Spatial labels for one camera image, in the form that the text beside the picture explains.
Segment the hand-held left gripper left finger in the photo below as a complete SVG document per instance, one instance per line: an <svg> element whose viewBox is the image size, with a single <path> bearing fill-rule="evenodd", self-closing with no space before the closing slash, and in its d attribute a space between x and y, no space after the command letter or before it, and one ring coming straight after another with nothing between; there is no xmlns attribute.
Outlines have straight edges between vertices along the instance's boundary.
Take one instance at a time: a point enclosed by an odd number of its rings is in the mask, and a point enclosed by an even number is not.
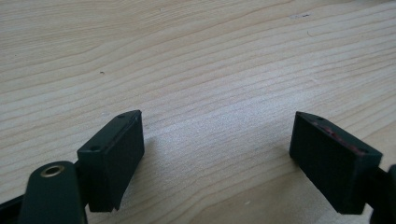
<svg viewBox="0 0 396 224"><path fill-rule="evenodd" d="M85 197L92 212L120 209L144 153L140 110L117 115L78 150L78 170L86 180Z"/></svg>

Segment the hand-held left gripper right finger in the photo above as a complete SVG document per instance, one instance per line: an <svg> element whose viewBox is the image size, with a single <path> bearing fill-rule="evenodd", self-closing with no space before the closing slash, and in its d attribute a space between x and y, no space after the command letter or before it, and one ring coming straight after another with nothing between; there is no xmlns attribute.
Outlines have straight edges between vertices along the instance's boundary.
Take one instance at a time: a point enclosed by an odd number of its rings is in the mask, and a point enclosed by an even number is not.
<svg viewBox="0 0 396 224"><path fill-rule="evenodd" d="M295 115L290 156L335 211L346 215L362 213L363 189L382 159L357 137L305 112Z"/></svg>

